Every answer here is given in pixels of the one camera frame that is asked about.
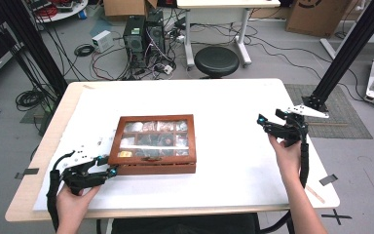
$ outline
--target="forearm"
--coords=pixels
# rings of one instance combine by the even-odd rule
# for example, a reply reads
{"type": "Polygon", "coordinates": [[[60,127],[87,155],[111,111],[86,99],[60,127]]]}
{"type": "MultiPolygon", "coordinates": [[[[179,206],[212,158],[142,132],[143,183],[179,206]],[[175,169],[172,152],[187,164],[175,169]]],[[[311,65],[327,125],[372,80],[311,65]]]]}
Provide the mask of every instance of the forearm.
{"type": "Polygon", "coordinates": [[[298,179],[284,179],[291,216],[297,234],[327,233],[298,179]]]}

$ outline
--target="computer tower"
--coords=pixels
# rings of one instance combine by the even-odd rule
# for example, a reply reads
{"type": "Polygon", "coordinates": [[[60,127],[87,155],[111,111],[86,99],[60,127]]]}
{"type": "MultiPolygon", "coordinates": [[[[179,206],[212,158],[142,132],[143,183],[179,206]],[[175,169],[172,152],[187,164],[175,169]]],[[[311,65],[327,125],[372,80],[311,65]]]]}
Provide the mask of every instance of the computer tower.
{"type": "Polygon", "coordinates": [[[158,0],[158,7],[177,8],[177,0],[158,0]]]}
{"type": "Polygon", "coordinates": [[[152,10],[148,14],[146,20],[147,25],[147,41],[149,43],[154,42],[154,45],[151,45],[151,52],[158,52],[159,50],[165,54],[166,53],[166,41],[164,33],[164,20],[163,20],[163,11],[152,10]]]}
{"type": "Polygon", "coordinates": [[[145,16],[129,16],[123,37],[130,67],[147,67],[148,61],[145,58],[147,45],[145,40],[145,16]]]}

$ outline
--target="table leg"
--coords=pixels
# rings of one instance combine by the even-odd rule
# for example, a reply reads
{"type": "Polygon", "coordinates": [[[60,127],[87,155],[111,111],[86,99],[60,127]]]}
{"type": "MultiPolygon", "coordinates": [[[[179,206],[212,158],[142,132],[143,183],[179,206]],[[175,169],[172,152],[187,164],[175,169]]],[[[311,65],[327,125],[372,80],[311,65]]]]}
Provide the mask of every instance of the table leg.
{"type": "Polygon", "coordinates": [[[190,10],[186,10],[186,36],[184,37],[184,49],[186,52],[187,68],[194,66],[193,50],[190,39],[190,10]]]}
{"type": "Polygon", "coordinates": [[[238,44],[239,51],[242,55],[242,59],[244,62],[244,67],[251,64],[250,56],[248,55],[247,49],[244,46],[244,35],[245,35],[245,29],[247,28],[247,20],[248,16],[250,15],[250,9],[245,8],[243,10],[243,18],[242,18],[242,28],[240,31],[240,35],[236,36],[236,43],[238,44]]]}

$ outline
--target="black strap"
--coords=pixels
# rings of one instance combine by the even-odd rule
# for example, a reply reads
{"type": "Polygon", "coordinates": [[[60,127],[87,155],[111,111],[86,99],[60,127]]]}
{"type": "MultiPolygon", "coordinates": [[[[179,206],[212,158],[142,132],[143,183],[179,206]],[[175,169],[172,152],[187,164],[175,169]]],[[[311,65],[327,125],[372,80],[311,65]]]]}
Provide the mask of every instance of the black strap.
{"type": "Polygon", "coordinates": [[[50,189],[47,193],[47,208],[48,212],[51,215],[51,219],[53,220],[54,229],[57,231],[59,226],[59,220],[57,215],[56,209],[56,194],[59,189],[60,181],[59,181],[59,170],[52,170],[50,172],[50,189]]]}

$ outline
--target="wrist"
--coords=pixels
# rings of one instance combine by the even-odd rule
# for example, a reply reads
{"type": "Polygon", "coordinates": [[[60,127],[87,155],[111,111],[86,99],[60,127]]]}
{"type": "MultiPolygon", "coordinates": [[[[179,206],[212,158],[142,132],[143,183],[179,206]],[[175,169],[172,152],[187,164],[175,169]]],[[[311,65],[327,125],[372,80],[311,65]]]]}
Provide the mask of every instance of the wrist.
{"type": "Polygon", "coordinates": [[[72,227],[71,225],[66,224],[59,224],[58,230],[56,234],[75,234],[77,233],[78,228],[72,227]]]}
{"type": "Polygon", "coordinates": [[[281,180],[283,181],[284,186],[293,186],[294,184],[300,183],[298,174],[282,174],[281,180]]]}

